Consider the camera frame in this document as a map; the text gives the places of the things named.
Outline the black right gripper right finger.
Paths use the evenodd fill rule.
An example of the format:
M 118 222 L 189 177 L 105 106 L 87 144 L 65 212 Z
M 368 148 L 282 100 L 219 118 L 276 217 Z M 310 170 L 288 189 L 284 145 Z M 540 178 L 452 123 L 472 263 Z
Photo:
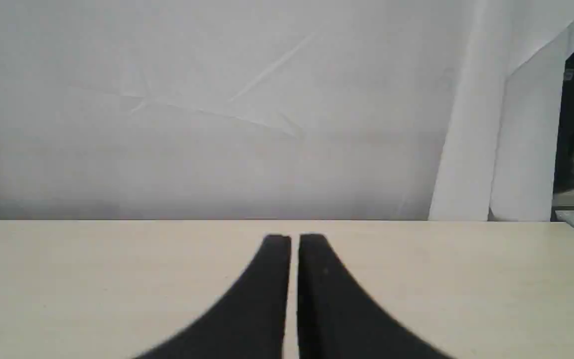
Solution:
M 358 284 L 322 234 L 300 235 L 297 340 L 301 359 L 444 359 Z

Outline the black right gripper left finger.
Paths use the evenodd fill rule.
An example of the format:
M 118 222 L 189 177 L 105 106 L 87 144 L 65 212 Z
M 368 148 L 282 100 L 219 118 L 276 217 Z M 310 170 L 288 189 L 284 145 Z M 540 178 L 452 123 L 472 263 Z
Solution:
M 280 359 L 291 238 L 271 234 L 237 281 L 197 320 L 142 359 Z

